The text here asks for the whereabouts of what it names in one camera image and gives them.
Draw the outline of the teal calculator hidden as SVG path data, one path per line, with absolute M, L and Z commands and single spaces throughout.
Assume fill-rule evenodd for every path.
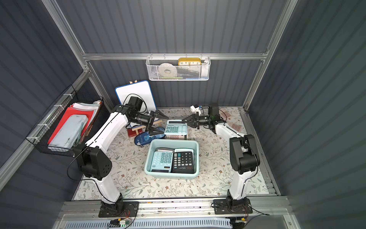
M 170 173 L 173 164 L 173 153 L 154 152 L 151 163 L 151 172 Z

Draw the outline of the mint green storage box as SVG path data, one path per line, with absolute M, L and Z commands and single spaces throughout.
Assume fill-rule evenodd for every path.
M 199 144 L 193 140 L 155 139 L 144 171 L 160 178 L 194 179 L 199 174 Z

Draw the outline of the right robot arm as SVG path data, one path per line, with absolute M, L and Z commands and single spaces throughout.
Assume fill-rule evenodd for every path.
M 200 116 L 196 113 L 182 119 L 182 122 L 197 129 L 208 126 L 228 143 L 230 164 L 235 173 L 226 199 L 213 200 L 211 206 L 215 214 L 251 214 L 253 209 L 246 191 L 249 180 L 258 173 L 260 165 L 254 136 L 237 132 L 220 115 Z

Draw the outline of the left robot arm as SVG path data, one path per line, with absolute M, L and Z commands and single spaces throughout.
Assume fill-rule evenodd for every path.
M 99 212 L 100 218 L 119 217 L 128 213 L 122 194 L 115 186 L 110 175 L 112 162 L 106 155 L 107 150 L 117 134 L 130 122 L 145 126 L 149 135 L 163 132 L 153 127 L 156 118 L 169 119 L 161 111 L 141 114 L 135 105 L 117 105 L 108 120 L 86 143 L 79 144 L 73 150 L 77 154 L 77 165 L 86 181 L 94 182 L 102 196 Z

